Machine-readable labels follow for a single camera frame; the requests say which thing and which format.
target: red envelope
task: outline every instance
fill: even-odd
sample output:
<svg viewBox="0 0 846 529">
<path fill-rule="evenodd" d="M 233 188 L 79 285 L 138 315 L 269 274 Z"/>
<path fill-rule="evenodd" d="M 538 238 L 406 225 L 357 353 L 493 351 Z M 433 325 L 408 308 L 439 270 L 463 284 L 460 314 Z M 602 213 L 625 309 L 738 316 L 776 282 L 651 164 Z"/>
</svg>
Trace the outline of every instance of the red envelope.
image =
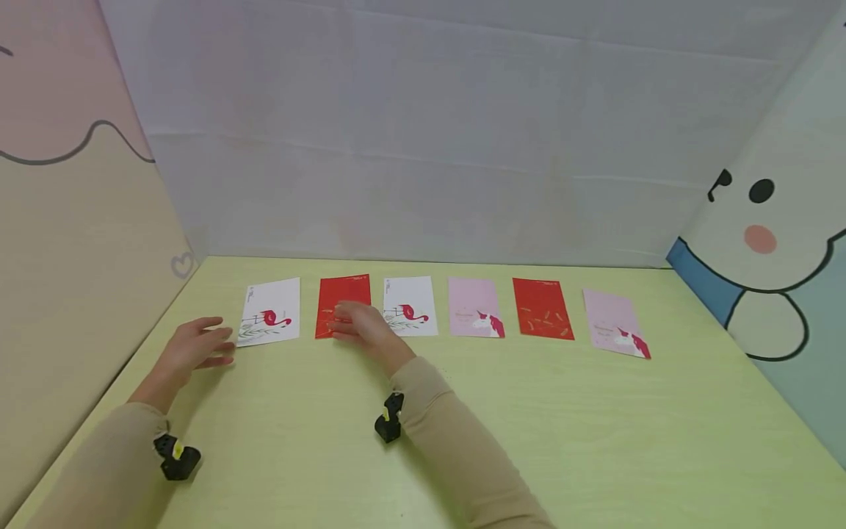
<svg viewBox="0 0 846 529">
<path fill-rule="evenodd" d="M 514 298 L 522 334 L 575 340 L 558 281 L 514 278 Z"/>
<path fill-rule="evenodd" d="M 315 338 L 331 338 L 329 322 L 335 321 L 335 305 L 339 301 L 359 301 L 369 305 L 370 274 L 346 278 L 323 278 L 320 280 L 320 297 L 317 300 L 317 328 Z"/>
</svg>

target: yellow clip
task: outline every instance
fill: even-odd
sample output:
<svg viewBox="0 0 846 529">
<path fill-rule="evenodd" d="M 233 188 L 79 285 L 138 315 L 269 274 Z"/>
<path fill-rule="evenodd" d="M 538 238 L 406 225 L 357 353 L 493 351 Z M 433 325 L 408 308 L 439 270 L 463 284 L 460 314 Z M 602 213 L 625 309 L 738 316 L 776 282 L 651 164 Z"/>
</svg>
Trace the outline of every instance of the yellow clip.
<svg viewBox="0 0 846 529">
<path fill-rule="evenodd" d="M 185 448 L 182 446 L 182 443 L 180 443 L 178 440 L 176 441 L 176 443 L 173 443 L 173 458 L 175 460 L 179 460 L 179 458 L 182 457 L 182 451 L 184 449 Z"/>
</svg>

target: white card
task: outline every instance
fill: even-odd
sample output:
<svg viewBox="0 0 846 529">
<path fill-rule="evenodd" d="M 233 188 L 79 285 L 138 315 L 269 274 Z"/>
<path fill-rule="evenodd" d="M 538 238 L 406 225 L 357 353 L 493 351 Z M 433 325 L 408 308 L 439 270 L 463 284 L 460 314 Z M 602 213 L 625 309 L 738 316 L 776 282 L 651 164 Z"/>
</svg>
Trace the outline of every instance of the white card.
<svg viewBox="0 0 846 529">
<path fill-rule="evenodd" d="M 299 337 L 299 278 L 247 287 L 238 347 Z"/>
<path fill-rule="evenodd" d="M 385 278 L 382 315 L 398 336 L 437 336 L 431 277 Z"/>
</svg>

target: beige sleeve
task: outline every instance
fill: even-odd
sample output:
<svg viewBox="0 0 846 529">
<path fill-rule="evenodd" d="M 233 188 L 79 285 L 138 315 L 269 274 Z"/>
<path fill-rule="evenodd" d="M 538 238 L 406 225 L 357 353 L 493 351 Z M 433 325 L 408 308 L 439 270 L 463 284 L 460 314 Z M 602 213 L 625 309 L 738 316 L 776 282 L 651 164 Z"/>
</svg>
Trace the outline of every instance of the beige sleeve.
<svg viewBox="0 0 846 529">
<path fill-rule="evenodd" d="M 471 527 L 554 528 L 497 440 L 435 367 L 414 358 L 391 383 L 405 394 L 405 435 L 452 489 Z"/>
<path fill-rule="evenodd" d="M 27 527 L 100 529 L 122 526 L 135 502 L 164 479 L 153 439 L 168 421 L 133 402 L 113 411 L 71 456 Z"/>
</svg>

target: tabletop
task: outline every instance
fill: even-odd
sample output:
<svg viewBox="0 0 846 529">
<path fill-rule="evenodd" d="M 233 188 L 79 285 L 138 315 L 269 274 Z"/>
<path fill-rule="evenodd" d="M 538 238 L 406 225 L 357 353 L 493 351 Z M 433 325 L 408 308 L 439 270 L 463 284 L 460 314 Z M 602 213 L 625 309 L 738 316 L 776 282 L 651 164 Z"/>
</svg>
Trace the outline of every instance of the tabletop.
<svg viewBox="0 0 846 529">
<path fill-rule="evenodd" d="M 246 287 L 301 278 L 300 338 L 197 372 L 173 430 L 200 449 L 192 480 L 159 483 L 131 526 L 461 527 L 448 486 L 406 439 L 373 432 L 388 386 L 315 340 L 320 278 L 431 275 L 440 335 L 408 338 L 507 450 L 564 527 L 846 526 L 846 472 L 673 270 L 209 257 L 14 517 L 24 526 L 64 462 L 145 376 L 174 328 L 237 326 Z M 454 337 L 448 276 L 497 286 L 505 339 Z M 511 278 L 561 282 L 575 341 L 519 334 Z M 652 360 L 591 346 L 581 290 L 629 297 Z"/>
</svg>

